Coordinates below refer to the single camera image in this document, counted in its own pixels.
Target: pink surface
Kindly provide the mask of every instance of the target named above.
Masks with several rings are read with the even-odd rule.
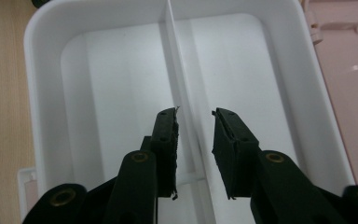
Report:
[[[358,22],[358,1],[311,3],[319,24]],[[322,30],[316,51],[336,113],[339,129],[358,184],[358,34],[354,30]]]

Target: wooden table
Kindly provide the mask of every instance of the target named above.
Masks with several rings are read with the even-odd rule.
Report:
[[[31,0],[0,0],[0,220],[21,223],[20,168],[34,166],[23,36]]]

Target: table surface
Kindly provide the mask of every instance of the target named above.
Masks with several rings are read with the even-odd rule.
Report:
[[[17,172],[34,166],[23,36],[31,0],[0,0],[0,223],[21,223]]]

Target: white plastic tray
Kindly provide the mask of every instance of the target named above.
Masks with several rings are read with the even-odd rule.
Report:
[[[24,45],[40,195],[114,177],[157,113],[178,105],[179,199],[160,200],[160,223],[253,223],[211,153],[217,107],[314,184],[353,183],[297,0],[55,0]]]

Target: white plastic bin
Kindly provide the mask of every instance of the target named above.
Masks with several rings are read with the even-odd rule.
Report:
[[[160,199],[159,223],[253,223],[211,153],[217,107],[315,185],[353,183],[297,0],[55,0],[24,45],[40,195],[114,177],[157,113],[178,105],[179,199]]]

